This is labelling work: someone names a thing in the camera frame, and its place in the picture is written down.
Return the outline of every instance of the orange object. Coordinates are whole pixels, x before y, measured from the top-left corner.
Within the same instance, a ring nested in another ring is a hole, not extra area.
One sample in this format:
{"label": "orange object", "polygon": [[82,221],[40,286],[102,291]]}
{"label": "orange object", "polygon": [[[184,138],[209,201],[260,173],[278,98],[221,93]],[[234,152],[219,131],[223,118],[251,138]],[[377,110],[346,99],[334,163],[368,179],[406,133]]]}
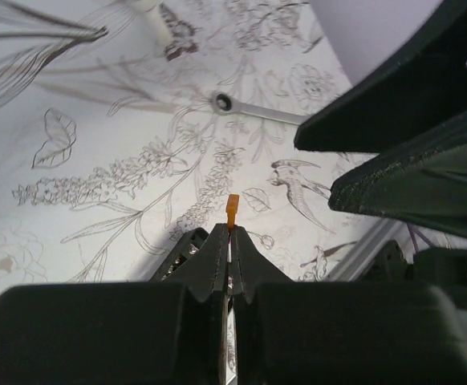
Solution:
{"label": "orange object", "polygon": [[232,231],[235,226],[235,214],[237,214],[237,210],[239,208],[239,195],[237,194],[230,194],[228,197],[228,201],[226,202],[226,227],[228,227],[228,231]]}

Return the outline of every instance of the combination wrench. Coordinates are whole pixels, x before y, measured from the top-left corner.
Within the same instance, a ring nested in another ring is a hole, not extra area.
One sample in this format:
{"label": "combination wrench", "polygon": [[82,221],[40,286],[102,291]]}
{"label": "combination wrench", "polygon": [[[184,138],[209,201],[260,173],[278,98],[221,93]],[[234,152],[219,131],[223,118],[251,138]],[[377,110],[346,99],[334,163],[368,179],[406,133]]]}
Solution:
{"label": "combination wrench", "polygon": [[296,126],[299,126],[310,118],[308,115],[290,114],[288,112],[254,106],[253,104],[241,103],[231,96],[228,96],[226,93],[218,91],[213,92],[210,103],[212,104],[214,112],[221,116],[244,114],[277,122],[294,124]]}

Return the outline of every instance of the floral patterned surface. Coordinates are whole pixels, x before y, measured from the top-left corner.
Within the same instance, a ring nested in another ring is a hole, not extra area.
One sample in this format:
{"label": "floral patterned surface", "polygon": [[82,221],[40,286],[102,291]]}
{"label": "floral patterned surface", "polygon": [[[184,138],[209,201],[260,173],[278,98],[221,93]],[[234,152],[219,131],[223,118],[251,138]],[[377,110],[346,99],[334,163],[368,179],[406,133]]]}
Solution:
{"label": "floral patterned surface", "polygon": [[360,238],[366,220],[327,197],[367,157],[298,152],[296,127],[209,103],[307,115],[350,87],[307,2],[167,0],[162,50],[127,0],[64,4],[0,2],[0,293],[148,279],[183,232],[225,220],[230,193],[293,279]]}

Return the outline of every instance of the butterfly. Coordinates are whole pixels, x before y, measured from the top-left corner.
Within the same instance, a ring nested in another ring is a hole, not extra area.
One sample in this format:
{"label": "butterfly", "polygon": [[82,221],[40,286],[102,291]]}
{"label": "butterfly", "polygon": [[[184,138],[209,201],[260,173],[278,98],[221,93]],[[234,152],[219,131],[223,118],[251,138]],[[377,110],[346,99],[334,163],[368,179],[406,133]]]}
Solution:
{"label": "butterfly", "polygon": [[164,3],[160,4],[160,15],[173,34],[173,42],[164,50],[168,61],[176,59],[184,53],[192,54],[198,51],[198,45],[193,40],[193,36],[197,31],[194,26],[180,20]]}

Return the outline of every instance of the bird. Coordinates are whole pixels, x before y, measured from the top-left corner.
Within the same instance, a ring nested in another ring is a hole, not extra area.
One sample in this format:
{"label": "bird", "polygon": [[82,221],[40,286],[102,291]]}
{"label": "bird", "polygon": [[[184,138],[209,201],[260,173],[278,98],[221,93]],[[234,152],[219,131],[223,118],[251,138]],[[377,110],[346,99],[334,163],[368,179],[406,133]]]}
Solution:
{"label": "bird", "polygon": [[317,164],[306,162],[304,160],[277,160],[271,164],[271,168],[274,168],[274,171],[272,172],[268,181],[273,186],[287,186],[287,199],[289,203],[306,219],[321,229],[326,230],[329,233],[333,233],[330,229],[318,221],[318,219],[312,213],[311,209],[308,207],[308,203],[305,201],[305,197],[303,195],[303,189],[308,188],[314,193],[317,193],[321,197],[327,199],[328,196],[325,192],[329,191],[329,188],[304,177],[303,174],[298,170],[298,168],[301,166],[313,166],[320,168],[320,166]]}

